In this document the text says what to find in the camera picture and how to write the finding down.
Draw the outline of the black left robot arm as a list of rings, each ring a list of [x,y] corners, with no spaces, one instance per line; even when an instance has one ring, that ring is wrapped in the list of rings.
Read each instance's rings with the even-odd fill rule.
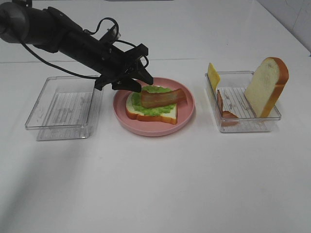
[[[107,84],[114,90],[141,91],[142,81],[153,84],[153,77],[146,70],[148,48],[139,44],[122,51],[114,46],[119,42],[119,25],[115,19],[107,20],[113,26],[100,38],[93,37],[94,32],[82,29],[67,15],[56,8],[43,10],[32,7],[30,0],[13,0],[0,5],[0,37],[12,44],[21,44],[39,61],[67,74],[95,81],[94,87],[102,90]],[[73,60],[98,72],[99,77],[80,75],[54,65],[29,48],[29,45],[49,53],[61,52]]]

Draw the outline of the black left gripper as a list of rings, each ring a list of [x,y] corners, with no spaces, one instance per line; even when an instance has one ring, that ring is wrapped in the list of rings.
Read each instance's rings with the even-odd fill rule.
[[[154,83],[153,77],[146,70],[141,58],[147,58],[148,48],[139,44],[127,51],[122,51],[113,44],[102,43],[95,38],[88,38],[83,42],[83,64],[99,72],[101,75],[95,81],[95,88],[102,88],[111,84],[113,90],[128,90],[141,92],[141,84]]]

